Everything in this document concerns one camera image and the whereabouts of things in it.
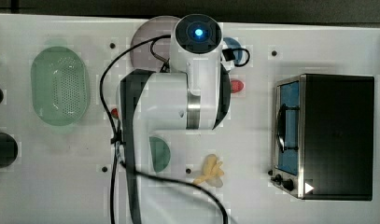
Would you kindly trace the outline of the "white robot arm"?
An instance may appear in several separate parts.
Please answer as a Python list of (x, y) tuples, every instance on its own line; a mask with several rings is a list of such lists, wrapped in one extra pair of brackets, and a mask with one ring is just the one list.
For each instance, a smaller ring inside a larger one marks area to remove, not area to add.
[(135, 69), (119, 85), (123, 152), (117, 156), (126, 168), (133, 224), (146, 224), (141, 177), (185, 181), (186, 150), (170, 147), (157, 132), (213, 130), (230, 106), (220, 25), (206, 15), (190, 14), (177, 22), (170, 39), (167, 73)]

